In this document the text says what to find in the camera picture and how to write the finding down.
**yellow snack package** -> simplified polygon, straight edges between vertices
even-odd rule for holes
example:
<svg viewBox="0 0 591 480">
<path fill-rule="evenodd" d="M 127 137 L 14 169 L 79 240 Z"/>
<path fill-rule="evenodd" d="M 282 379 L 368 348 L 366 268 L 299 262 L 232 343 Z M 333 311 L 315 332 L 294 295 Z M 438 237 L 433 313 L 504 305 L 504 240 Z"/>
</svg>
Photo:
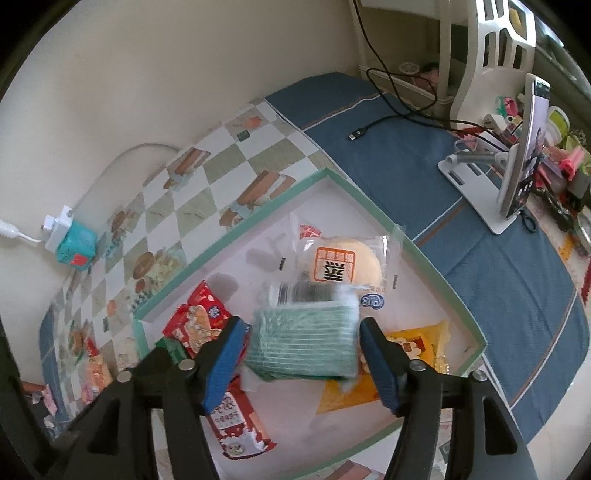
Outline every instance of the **yellow snack package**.
<svg viewBox="0 0 591 480">
<path fill-rule="evenodd" d="M 450 337 L 448 320 L 427 327 L 386 333 L 384 336 L 390 342 L 399 343 L 410 359 L 420 358 L 439 373 L 448 373 L 449 367 L 443 353 Z M 360 356 L 359 361 L 362 373 L 349 391 L 343 392 L 336 380 L 326 381 L 316 410 L 317 415 L 379 400 L 378 391 L 363 355 Z"/>
</svg>

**black cable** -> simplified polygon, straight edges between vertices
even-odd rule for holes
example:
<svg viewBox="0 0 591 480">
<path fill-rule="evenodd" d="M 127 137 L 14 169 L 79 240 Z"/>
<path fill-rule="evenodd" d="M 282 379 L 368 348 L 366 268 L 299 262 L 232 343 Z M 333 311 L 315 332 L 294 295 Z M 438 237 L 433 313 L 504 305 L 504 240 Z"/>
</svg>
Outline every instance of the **black cable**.
<svg viewBox="0 0 591 480">
<path fill-rule="evenodd" d="M 388 105 L 388 107 L 390 108 L 390 110 L 392 110 L 394 112 L 395 115 L 390 115 L 390 116 L 387 116 L 387 117 L 383 117 L 383 118 L 379 119 L 378 121 L 375 121 L 375 122 L 369 124 L 368 126 L 365 126 L 363 128 L 360 128 L 360 129 L 356 130 L 355 132 L 351 133 L 349 135 L 349 138 L 351 140 L 356 140 L 357 138 L 361 137 L 362 135 L 365 135 L 365 132 L 368 130 L 368 128 L 371 128 L 371 127 L 373 127 L 373 126 L 381 123 L 382 121 L 389 120 L 389 119 L 392 119 L 392 118 L 405 118 L 406 120 L 408 120 L 408 121 L 410 121 L 410 122 L 412 122 L 414 124 L 422 125 L 424 127 L 437 128 L 437 129 L 440 129 L 440 130 L 447 130 L 447 131 L 450 131 L 450 132 L 459 132 L 459 133 L 464 133 L 465 134 L 466 132 L 464 130 L 462 130 L 462 129 L 459 129 L 459 128 L 445 127 L 444 125 L 440 125 L 440 124 L 429 124 L 429 123 L 420 122 L 420 121 L 418 121 L 418 120 L 416 120 L 414 118 L 411 118 L 411 115 L 415 114 L 415 115 L 421 116 L 421 117 L 423 117 L 425 119 L 432 120 L 432 121 L 448 121 L 448 119 L 442 119 L 442 118 L 438 118 L 438 117 L 435 117 L 435 116 L 428 116 L 428 115 L 425 115 L 425 114 L 421 113 L 422 110 L 426 110 L 427 108 L 430 108 L 431 106 L 433 106 L 437 102 L 437 93 L 435 93 L 435 95 L 434 95 L 434 97 L 435 97 L 434 102 L 432 102 L 430 106 L 425 107 L 423 109 L 415 110 L 412 107 L 410 107 L 409 105 L 407 105 L 406 102 L 404 102 L 404 100 L 402 99 L 402 97 L 398 93 L 398 89 L 396 87 L 396 84 L 392 80 L 392 77 L 394 75 L 396 75 L 396 76 L 414 77 L 414 75 L 408 75 L 408 74 L 403 74 L 403 73 L 400 73 L 400 74 L 398 74 L 398 73 L 391 73 L 388 70 L 386 64 L 382 60 L 382 57 L 379 56 L 378 52 L 375 50 L 374 46 L 371 44 L 371 42 L 369 40 L 369 37 L 367 35 L 367 32 L 365 31 L 365 26 L 363 25 L 363 21 L 361 20 L 361 13 L 359 12 L 359 5 L 357 5 L 357 0 L 353 0 L 353 5 L 355 6 L 355 12 L 356 12 L 356 15 L 357 15 L 357 19 L 359 21 L 359 27 L 361 29 L 361 33 L 363 34 L 363 38 L 365 39 L 365 43 L 367 43 L 369 49 L 373 52 L 373 54 L 376 56 L 376 58 L 380 62 L 381 66 L 384 68 L 383 70 L 379 70 L 379 69 L 375 69 L 375 68 L 368 69 L 366 71 L 366 76 L 367 76 L 368 80 L 372 83 L 372 85 L 374 86 L 374 88 L 376 89 L 376 91 L 379 93 L 379 95 L 382 98 L 382 100 L 384 100 L 384 102 Z M 390 103 L 390 101 L 387 99 L 387 97 L 383 94 L 382 90 L 378 87 L 378 85 L 370 77 L 369 73 L 371 71 L 383 72 L 383 73 L 385 73 L 385 74 L 388 75 L 388 80 L 390 81 L 390 85 L 392 86 L 392 89 L 394 90 L 394 93 L 395 93 L 398 101 L 408 110 L 408 113 L 400 113 L 400 112 L 398 112 L 394 108 L 394 106 Z M 431 84 L 431 82 L 428 79 L 424 79 L 424 80 L 428 81 L 429 85 L 434 90 L 434 87 Z M 473 125 L 474 127 L 478 127 L 478 128 L 481 128 L 481 129 L 483 129 L 485 131 L 488 131 L 483 126 L 481 126 L 479 124 L 476 124 L 474 122 L 459 121 L 459 120 L 456 120 L 455 122 L 458 123 L 458 124 L 463 124 L 463 125 Z M 496 135 L 496 133 L 494 133 L 492 131 L 488 131 L 488 132 L 491 135 L 493 135 L 495 138 L 497 138 L 501 142 L 501 144 L 505 145 L 505 143 L 500 139 L 500 137 L 498 137 L 498 135 Z M 471 134 L 471 135 L 474 135 L 475 137 L 480 138 L 482 141 L 488 143 L 489 145 L 492 145 L 496 149 L 499 148 L 498 145 L 494 144 L 493 142 L 491 142 L 487 138 L 484 138 L 484 137 L 482 137 L 482 136 L 480 136 L 478 134 Z"/>
</svg>

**phone screen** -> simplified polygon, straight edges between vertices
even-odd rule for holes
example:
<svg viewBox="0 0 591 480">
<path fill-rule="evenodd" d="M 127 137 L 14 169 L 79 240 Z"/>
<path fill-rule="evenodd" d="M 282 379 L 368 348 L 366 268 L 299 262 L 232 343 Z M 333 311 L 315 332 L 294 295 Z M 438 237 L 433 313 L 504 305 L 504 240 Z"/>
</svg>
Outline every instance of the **phone screen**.
<svg viewBox="0 0 591 480">
<path fill-rule="evenodd" d="M 535 171 L 540 163 L 540 154 L 544 147 L 546 135 L 546 117 L 550 98 L 550 87 L 544 82 L 534 82 L 534 94 L 531 102 L 531 129 L 523 130 L 520 142 L 526 142 L 525 158 L 521 167 L 521 174 L 515 189 L 513 200 L 507 213 L 507 218 L 516 214 L 525 206 L 535 185 Z"/>
</svg>

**white wall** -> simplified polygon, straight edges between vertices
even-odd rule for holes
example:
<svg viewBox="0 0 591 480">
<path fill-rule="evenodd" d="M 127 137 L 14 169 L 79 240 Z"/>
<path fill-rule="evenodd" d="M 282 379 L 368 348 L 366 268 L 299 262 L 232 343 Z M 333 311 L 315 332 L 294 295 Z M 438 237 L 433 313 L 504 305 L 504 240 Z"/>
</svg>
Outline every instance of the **white wall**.
<svg viewBox="0 0 591 480">
<path fill-rule="evenodd" d="M 353 69 L 356 52 L 346 0 L 83 0 L 0 103 L 0 218 L 35 235 L 127 148 L 187 145 L 257 96 Z M 169 155 L 143 162 L 135 152 L 117 175 L 141 184 Z M 133 196 L 104 184 L 89 223 Z M 0 272 L 12 351 L 23 379 L 40 382 L 38 327 L 67 270 L 41 248 L 0 239 Z"/>
</svg>

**barcode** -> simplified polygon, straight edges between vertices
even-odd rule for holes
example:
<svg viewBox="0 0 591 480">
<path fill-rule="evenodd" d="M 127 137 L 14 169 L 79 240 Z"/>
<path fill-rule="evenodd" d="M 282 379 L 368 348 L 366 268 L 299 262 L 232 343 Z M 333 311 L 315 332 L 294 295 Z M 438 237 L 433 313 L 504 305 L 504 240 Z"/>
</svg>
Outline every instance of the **barcode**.
<svg viewBox="0 0 591 480">
<path fill-rule="evenodd" d="M 309 301 L 332 301 L 337 297 L 338 284 L 301 281 L 281 283 L 277 295 L 277 305 Z"/>
</svg>

